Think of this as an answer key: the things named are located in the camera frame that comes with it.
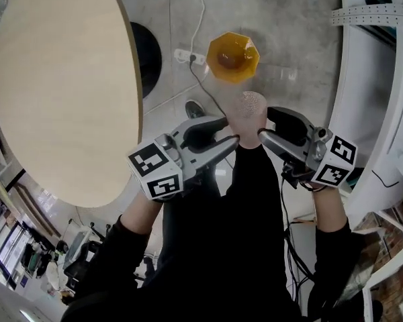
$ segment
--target electrical cable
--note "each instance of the electrical cable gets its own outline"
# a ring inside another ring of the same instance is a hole
[[[377,176],[377,178],[378,178],[379,180],[381,180],[382,184],[383,184],[387,189],[389,189],[390,187],[396,186],[396,185],[400,182],[400,181],[398,181],[398,182],[395,182],[394,184],[386,185],[386,184],[384,183],[384,181],[382,180],[382,178],[381,178],[379,175],[377,175],[374,170],[372,170],[372,172],[373,172],[373,174],[375,174],[375,175]]]
[[[195,73],[194,73],[194,71],[193,71],[193,69],[192,69],[193,62],[194,62],[193,60],[190,60],[190,61],[189,61],[189,70],[191,71],[192,75],[197,79],[197,82],[199,83],[199,85],[200,85],[201,89],[204,91],[204,93],[206,93],[206,94],[210,97],[210,99],[212,99],[212,101],[215,103],[216,107],[217,107],[217,108],[221,111],[221,113],[225,116],[226,113],[221,109],[220,104],[218,104],[218,102],[215,100],[215,98],[214,98],[209,92],[206,91],[206,89],[203,87],[202,82],[200,81],[200,79],[198,78],[198,76],[195,75]]]
[[[64,237],[66,235],[67,229],[69,228],[69,225],[70,225],[70,223],[67,223],[66,229],[60,239],[64,240]]]
[[[304,261],[301,259],[301,257],[298,256],[294,245],[292,244],[292,231],[291,231],[291,224],[296,224],[299,222],[289,222],[289,216],[288,216],[288,210],[285,205],[285,200],[283,198],[283,184],[284,184],[284,179],[282,178],[281,181],[281,189],[280,189],[280,196],[281,196],[281,202],[283,206],[283,210],[285,211],[285,217],[287,220],[287,229],[285,230],[285,240],[287,241],[287,259],[288,259],[288,266],[289,266],[289,271],[291,272],[292,280],[293,280],[293,300],[298,303],[298,293],[300,290],[301,285],[307,280],[312,280],[314,281],[314,275],[311,273],[311,271],[308,269],[307,265],[304,263]],[[292,268],[292,263],[291,263],[291,257],[294,260],[294,263],[298,267],[298,269],[303,273],[303,275],[306,277],[304,278],[299,284],[297,284],[296,276],[294,275],[294,271]],[[296,296],[294,297],[294,286],[296,287]]]
[[[78,207],[77,207],[76,205],[75,205],[75,209],[76,209],[76,212],[77,212],[77,214],[78,214],[79,221],[81,221],[81,224],[82,224],[83,226],[85,226],[85,224],[82,222],[81,215],[79,214],[79,210],[78,210]]]
[[[234,167],[231,165],[231,163],[228,161],[227,158],[225,158],[225,161],[228,163],[228,165],[231,167],[231,169],[234,169]]]
[[[190,48],[190,51],[189,51],[189,52],[191,52],[191,54],[193,54],[195,36],[197,35],[197,33],[198,33],[199,29],[200,29],[200,26],[202,25],[204,11],[206,10],[206,4],[204,3],[204,0],[201,0],[201,4],[203,5],[203,9],[201,10],[199,23],[197,25],[197,28],[195,29],[193,37],[191,38],[191,48]]]

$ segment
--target person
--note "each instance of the person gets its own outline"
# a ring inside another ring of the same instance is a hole
[[[204,115],[195,102],[190,118]],[[286,289],[284,224],[277,173],[263,146],[236,149],[232,184],[221,197],[214,169],[184,197],[164,205],[140,191],[90,263],[62,321],[137,317],[272,318],[315,321],[352,271],[351,230],[337,189],[313,193],[317,216],[315,285],[308,317]],[[153,276],[137,289],[135,269],[163,208],[163,248]],[[260,256],[264,269],[257,271]]]

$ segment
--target black sleeve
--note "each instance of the black sleeve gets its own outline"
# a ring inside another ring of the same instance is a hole
[[[79,283],[76,300],[97,292],[115,288],[137,288],[136,268],[143,259],[149,235],[138,235],[126,229],[118,218],[100,249],[89,263],[84,279]]]
[[[351,233],[348,222],[332,233],[316,230],[315,285],[308,301],[311,321],[321,314],[325,317],[340,297],[357,263],[359,242],[359,235]]]
[[[247,233],[269,240],[269,247],[283,254],[283,215],[279,181],[275,167],[263,146],[236,149],[236,162],[233,179],[225,197],[228,204],[236,207],[251,207],[251,214],[245,216]],[[251,245],[255,253],[263,253],[264,243]],[[303,321],[300,307],[295,303],[288,290],[283,256],[275,259],[275,270],[262,269],[263,280],[274,282],[277,291],[277,306],[286,311],[288,321]]]

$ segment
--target white wall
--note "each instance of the white wall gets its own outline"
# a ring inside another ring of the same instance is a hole
[[[48,279],[45,275],[40,279],[29,278],[25,287],[17,283],[16,293],[33,303],[52,322],[59,322],[67,306],[61,302],[60,295],[52,297],[42,287],[46,286]]]
[[[45,315],[36,304],[29,302],[27,299],[19,296],[17,293],[9,290],[0,283],[0,322],[27,322],[27,319],[21,314],[21,310],[27,312],[35,322],[57,321],[55,319],[50,319]]]

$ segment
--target clear plastic cup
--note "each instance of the clear plastic cup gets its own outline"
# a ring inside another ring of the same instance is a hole
[[[256,92],[242,92],[230,104],[226,112],[227,120],[235,135],[240,136],[240,145],[254,149],[261,142],[258,131],[266,126],[267,102]]]

